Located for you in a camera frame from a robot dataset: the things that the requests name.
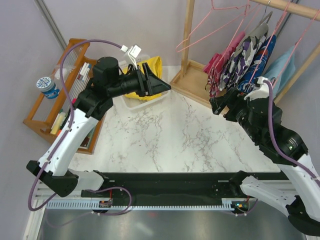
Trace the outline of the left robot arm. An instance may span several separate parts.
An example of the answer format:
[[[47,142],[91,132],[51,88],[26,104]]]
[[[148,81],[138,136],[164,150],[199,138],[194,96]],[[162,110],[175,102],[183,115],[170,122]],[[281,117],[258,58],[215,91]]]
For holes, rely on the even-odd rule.
[[[157,77],[147,63],[121,73],[116,58],[100,58],[92,68],[92,78],[71,106],[61,133],[39,160],[28,162],[27,170],[60,197],[75,190],[92,190],[99,197],[106,196],[110,185],[103,175],[97,171],[71,170],[71,159],[84,138],[113,106],[113,98],[129,93],[154,96],[169,90],[171,86]]]

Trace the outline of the pink hanger of yellow trousers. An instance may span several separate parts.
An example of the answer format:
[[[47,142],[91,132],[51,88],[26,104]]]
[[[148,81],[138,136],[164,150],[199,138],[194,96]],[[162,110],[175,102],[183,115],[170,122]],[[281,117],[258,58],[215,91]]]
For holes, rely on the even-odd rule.
[[[230,25],[236,24],[238,27],[240,20],[237,17],[244,13],[247,5],[253,8],[249,0],[210,0],[207,12],[195,21],[197,4],[189,0],[182,41],[175,47],[175,52],[187,51]]]

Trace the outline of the yellow trousers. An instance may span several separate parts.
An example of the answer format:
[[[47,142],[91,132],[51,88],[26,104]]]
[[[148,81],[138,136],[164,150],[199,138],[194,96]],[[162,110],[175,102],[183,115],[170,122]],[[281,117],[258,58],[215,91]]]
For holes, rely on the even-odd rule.
[[[150,70],[158,77],[158,78],[162,78],[162,73],[163,73],[163,68],[162,68],[162,58],[160,56],[155,56],[155,57],[151,57],[148,58],[146,60],[140,61],[137,63],[138,66],[140,66],[140,68],[142,68],[142,64],[143,63],[147,63]],[[136,94],[135,92],[129,93],[129,94],[125,94],[124,95],[126,98],[128,99],[137,99],[140,101],[151,101],[154,100],[156,98],[159,98],[162,96],[161,93],[153,95],[153,96],[139,96],[138,94]]]

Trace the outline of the pink hanger of camouflage trousers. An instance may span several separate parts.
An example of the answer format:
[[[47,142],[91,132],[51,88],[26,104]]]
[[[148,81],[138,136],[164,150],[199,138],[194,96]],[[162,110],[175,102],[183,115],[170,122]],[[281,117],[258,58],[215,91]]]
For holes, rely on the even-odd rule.
[[[241,16],[237,17],[237,20],[240,20],[239,25],[233,34],[230,42],[228,43],[226,49],[222,53],[222,56],[228,56],[230,57],[232,54],[232,51],[236,49],[237,44],[239,44],[240,40],[243,39],[246,33],[246,29],[250,26],[251,22],[255,19],[256,15],[259,13],[261,9],[260,4],[256,4],[253,8],[249,6],[249,4],[245,7],[244,13],[241,14]],[[249,20],[249,22],[245,25],[244,29],[242,29],[244,22],[246,21],[246,18],[250,16],[250,14],[253,13],[253,16]]]

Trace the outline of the pink camouflage trousers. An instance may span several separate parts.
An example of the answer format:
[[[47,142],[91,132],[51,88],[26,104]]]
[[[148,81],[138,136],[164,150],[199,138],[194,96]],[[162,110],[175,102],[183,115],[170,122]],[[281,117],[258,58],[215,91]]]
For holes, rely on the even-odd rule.
[[[203,72],[207,73],[206,86],[209,86],[209,90],[207,91],[211,98],[220,92],[219,84],[222,71],[245,35],[245,32],[241,31],[233,38],[222,53],[215,53],[209,63],[204,67]]]

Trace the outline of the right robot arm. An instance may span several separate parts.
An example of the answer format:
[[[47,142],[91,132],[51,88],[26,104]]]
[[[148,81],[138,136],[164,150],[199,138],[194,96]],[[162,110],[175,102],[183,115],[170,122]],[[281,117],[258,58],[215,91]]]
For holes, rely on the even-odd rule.
[[[293,130],[282,125],[283,111],[275,105],[268,92],[253,97],[232,89],[223,96],[209,100],[213,114],[224,108],[227,121],[238,123],[255,146],[285,174],[296,194],[271,187],[244,171],[229,184],[235,197],[243,194],[277,209],[301,233],[320,235],[320,187],[308,148]]]

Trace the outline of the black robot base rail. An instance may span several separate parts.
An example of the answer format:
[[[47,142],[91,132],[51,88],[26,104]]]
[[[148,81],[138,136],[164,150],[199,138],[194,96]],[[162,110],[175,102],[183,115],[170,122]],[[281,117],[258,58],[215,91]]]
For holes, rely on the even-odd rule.
[[[82,190],[83,198],[111,197],[114,206],[213,206],[222,199],[245,199],[235,186],[237,172],[117,173],[105,172],[99,193]]]

